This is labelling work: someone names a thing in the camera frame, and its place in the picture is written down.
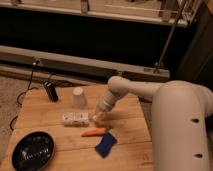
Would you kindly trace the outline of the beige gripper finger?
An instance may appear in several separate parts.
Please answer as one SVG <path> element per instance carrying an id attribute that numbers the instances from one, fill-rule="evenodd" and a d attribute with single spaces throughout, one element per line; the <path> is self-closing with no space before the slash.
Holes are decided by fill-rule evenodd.
<path id="1" fill-rule="evenodd" d="M 101 113 L 99 117 L 99 122 L 98 124 L 102 127 L 110 127 L 110 124 L 107 121 L 107 116 L 105 113 Z"/>
<path id="2" fill-rule="evenodd" d="M 93 116 L 92 116 L 92 120 L 94 122 L 99 122 L 101 120 L 101 116 L 102 116 L 102 112 L 101 111 L 95 111 Z"/>

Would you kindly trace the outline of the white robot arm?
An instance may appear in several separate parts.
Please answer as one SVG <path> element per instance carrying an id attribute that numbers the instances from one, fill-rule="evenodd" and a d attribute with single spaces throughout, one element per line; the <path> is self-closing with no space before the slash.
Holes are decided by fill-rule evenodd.
<path id="1" fill-rule="evenodd" d="M 102 124 L 106 113 L 129 93 L 152 101 L 154 171 L 210 171 L 205 119 L 213 115 L 213 91 L 181 80 L 138 82 L 112 76 L 93 121 Z"/>

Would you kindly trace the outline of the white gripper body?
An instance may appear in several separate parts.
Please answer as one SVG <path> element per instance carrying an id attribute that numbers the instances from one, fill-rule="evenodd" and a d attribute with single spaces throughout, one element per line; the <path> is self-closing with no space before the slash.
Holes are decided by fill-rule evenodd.
<path id="1" fill-rule="evenodd" d="M 115 93 L 112 93 L 110 90 L 106 90 L 101 96 L 97 107 L 102 112 L 110 112 L 115 106 L 116 102 L 119 100 L 119 96 Z"/>

